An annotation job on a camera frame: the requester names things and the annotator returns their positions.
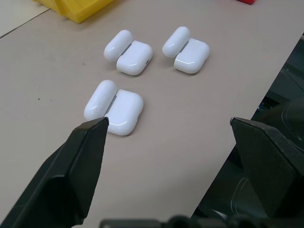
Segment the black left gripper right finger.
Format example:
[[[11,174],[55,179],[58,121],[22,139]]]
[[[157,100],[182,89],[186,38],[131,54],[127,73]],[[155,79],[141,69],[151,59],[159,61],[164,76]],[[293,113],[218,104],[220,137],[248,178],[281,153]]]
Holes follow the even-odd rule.
[[[276,128],[230,120],[243,168],[269,217],[304,217],[304,155]]]

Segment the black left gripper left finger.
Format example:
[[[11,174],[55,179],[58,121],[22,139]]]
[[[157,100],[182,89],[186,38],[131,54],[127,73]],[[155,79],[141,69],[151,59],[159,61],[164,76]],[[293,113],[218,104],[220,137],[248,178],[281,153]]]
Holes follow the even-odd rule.
[[[107,117],[82,123],[40,166],[0,228],[72,228],[88,215],[99,179]]]

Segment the white earbud case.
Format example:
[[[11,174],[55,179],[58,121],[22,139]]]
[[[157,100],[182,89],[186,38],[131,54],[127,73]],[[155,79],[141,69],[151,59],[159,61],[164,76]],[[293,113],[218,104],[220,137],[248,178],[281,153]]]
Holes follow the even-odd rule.
[[[121,30],[107,44],[104,57],[108,61],[115,61],[118,71],[136,76],[140,74],[153,56],[150,45],[133,40],[132,33]]]
[[[190,37],[187,27],[178,27],[162,47],[166,57],[174,59],[174,68],[187,74],[200,71],[210,54],[205,42]]]
[[[107,117],[108,132],[126,136],[134,130],[143,110],[143,104],[142,97],[137,93],[118,89],[113,81],[104,80],[86,104],[84,118],[91,121]]]

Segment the yellow plastic bin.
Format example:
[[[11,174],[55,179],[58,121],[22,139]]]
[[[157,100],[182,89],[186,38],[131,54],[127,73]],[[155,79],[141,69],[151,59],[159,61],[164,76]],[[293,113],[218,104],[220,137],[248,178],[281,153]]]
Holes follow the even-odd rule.
[[[114,0],[33,0],[57,14],[81,23]]]

